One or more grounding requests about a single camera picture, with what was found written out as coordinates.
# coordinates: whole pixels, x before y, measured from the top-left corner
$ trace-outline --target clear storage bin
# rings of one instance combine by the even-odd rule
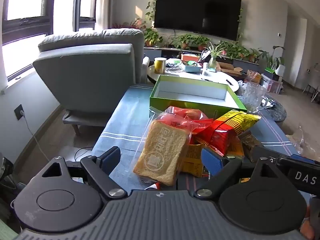
[[[264,74],[261,74],[261,79],[261,85],[267,90],[267,92],[279,94],[283,84],[282,82],[272,80]]]

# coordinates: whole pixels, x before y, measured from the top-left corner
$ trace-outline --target ribbed black surface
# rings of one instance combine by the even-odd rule
[[[187,191],[134,191],[107,204],[91,224],[77,231],[47,236],[25,230],[18,240],[303,240],[298,231],[278,236],[245,232],[221,217],[215,205]]]

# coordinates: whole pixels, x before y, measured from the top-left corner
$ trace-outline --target power outlet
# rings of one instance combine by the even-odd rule
[[[16,114],[16,117],[18,120],[21,119],[22,115],[20,114],[20,111],[23,111],[22,105],[19,105],[15,110],[14,113]]]

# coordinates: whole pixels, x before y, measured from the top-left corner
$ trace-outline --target bread slice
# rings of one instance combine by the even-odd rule
[[[133,172],[172,186],[187,149],[185,130],[154,120]]]

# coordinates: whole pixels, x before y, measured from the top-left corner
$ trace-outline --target glass pitcher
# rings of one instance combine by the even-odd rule
[[[243,104],[248,110],[248,113],[256,113],[267,106],[269,102],[265,96],[267,90],[253,82],[247,82],[246,88],[243,94]],[[261,106],[262,99],[265,100],[263,106]]]

